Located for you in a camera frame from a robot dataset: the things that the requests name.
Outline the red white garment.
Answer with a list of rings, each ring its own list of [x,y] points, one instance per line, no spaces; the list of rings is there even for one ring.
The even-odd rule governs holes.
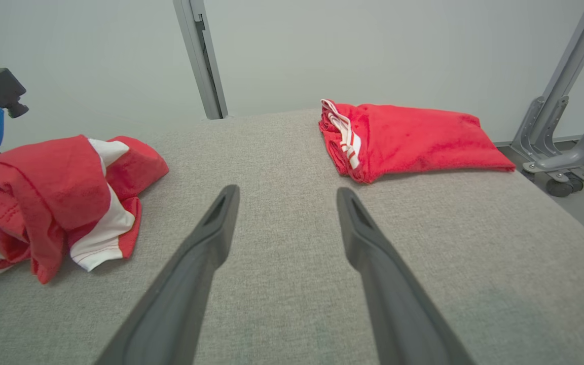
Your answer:
[[[70,257],[91,272],[132,255],[139,194],[168,174],[150,145],[83,135],[0,154],[0,274],[30,262],[42,284]]]

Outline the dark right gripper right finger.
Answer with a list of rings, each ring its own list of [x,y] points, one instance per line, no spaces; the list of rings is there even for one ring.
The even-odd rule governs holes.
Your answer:
[[[380,365],[477,365],[355,192],[337,191],[345,255],[360,274]]]

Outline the grey partition post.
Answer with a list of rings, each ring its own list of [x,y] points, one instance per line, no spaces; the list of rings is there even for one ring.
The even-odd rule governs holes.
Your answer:
[[[172,0],[186,52],[209,120],[229,115],[204,0]]]

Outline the grey metal partition stand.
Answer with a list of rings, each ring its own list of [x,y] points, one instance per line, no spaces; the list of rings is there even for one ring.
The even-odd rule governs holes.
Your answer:
[[[553,134],[569,104],[569,92],[584,67],[584,14],[559,60],[549,85],[535,98],[522,120],[510,148],[526,162],[521,174],[534,181],[537,174],[565,183],[566,173],[584,182],[584,134],[569,152],[556,148]]]

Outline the black caster wheel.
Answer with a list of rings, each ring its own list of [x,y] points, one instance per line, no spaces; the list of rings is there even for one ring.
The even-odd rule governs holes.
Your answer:
[[[584,188],[584,182],[581,178],[574,175],[573,173],[566,173],[568,177],[567,182],[559,182],[554,179],[550,179],[545,184],[545,191],[554,197],[567,197],[576,192],[582,191]]]

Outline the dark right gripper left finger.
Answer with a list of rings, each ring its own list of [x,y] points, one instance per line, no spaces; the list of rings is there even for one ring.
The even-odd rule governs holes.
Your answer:
[[[237,185],[221,189],[95,365],[193,365],[213,276],[229,256],[239,203]]]

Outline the red white basketball jersey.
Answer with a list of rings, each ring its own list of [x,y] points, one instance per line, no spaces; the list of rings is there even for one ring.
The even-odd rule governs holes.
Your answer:
[[[386,175],[516,168],[471,114],[322,99],[318,127],[338,173],[361,184]]]

